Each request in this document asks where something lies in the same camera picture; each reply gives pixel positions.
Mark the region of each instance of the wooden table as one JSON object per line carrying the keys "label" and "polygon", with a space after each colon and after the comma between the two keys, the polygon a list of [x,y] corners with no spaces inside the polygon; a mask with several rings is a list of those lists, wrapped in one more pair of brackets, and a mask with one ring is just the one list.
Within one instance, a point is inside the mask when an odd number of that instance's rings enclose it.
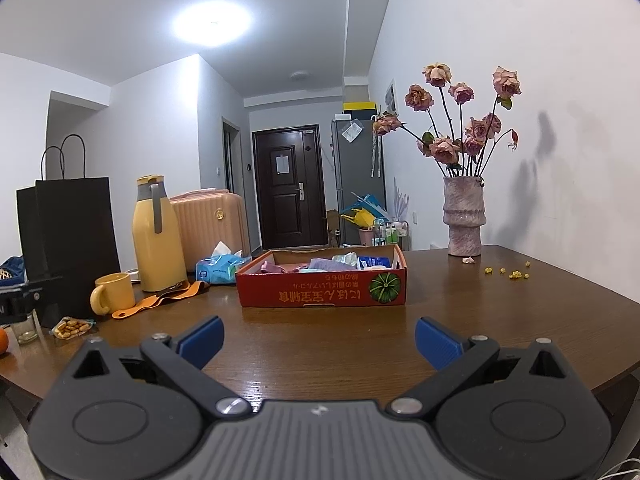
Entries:
{"label": "wooden table", "polygon": [[[530,278],[508,274],[531,260]],[[498,246],[475,265],[444,250],[406,254],[406,306],[246,308],[236,289],[212,287],[178,303],[98,324],[114,346],[137,345],[154,332],[176,335],[219,315],[226,340],[207,374],[257,406],[264,398],[378,399],[386,403],[433,369],[418,354],[414,327],[432,316],[461,335],[486,334],[525,347],[547,336],[588,387],[598,392],[640,364],[640,305],[569,272]],[[494,273],[485,275],[491,266]],[[505,267],[506,274],[499,269]],[[0,358],[0,376],[43,397],[82,341],[46,335]]]}

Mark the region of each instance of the red cardboard box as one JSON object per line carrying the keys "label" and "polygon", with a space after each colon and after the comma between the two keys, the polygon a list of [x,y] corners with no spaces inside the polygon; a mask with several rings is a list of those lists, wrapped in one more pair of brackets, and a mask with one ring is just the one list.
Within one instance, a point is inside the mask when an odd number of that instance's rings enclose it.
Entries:
{"label": "red cardboard box", "polygon": [[[264,261],[292,266],[336,254],[386,256],[389,270],[292,272],[261,274]],[[397,245],[327,248],[313,251],[268,251],[236,272],[242,306],[373,306],[402,305],[406,300],[406,261]]]}

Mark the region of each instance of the brown door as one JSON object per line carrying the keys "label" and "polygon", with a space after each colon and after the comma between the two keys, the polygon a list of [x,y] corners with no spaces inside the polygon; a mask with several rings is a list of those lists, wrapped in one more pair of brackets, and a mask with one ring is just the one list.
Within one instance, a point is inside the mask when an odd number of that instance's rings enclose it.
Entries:
{"label": "brown door", "polygon": [[254,132],[262,248],[327,244],[318,126]]}

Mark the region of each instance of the textured ceramic vase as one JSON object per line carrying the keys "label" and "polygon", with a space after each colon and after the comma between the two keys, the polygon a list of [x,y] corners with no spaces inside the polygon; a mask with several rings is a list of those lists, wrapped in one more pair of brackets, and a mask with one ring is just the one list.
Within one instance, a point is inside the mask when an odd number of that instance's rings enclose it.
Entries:
{"label": "textured ceramic vase", "polygon": [[482,243],[480,226],[486,224],[482,178],[455,176],[444,178],[444,217],[449,226],[449,254],[478,256]]}

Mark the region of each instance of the green pumpkin picture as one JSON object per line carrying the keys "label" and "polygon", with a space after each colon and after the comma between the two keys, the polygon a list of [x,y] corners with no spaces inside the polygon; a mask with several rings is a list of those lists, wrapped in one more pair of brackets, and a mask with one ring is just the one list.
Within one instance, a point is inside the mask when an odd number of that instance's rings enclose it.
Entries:
{"label": "green pumpkin picture", "polygon": [[400,294],[401,280],[392,272],[383,272],[369,283],[371,297],[379,303],[390,303]]}

